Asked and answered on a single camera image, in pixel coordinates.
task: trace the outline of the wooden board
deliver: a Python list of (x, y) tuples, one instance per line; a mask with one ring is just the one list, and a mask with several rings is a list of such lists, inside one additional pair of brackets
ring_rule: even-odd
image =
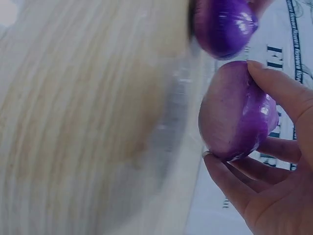
[(18, 6), (0, 31), (0, 234), (183, 234), (204, 66), (188, 0)]

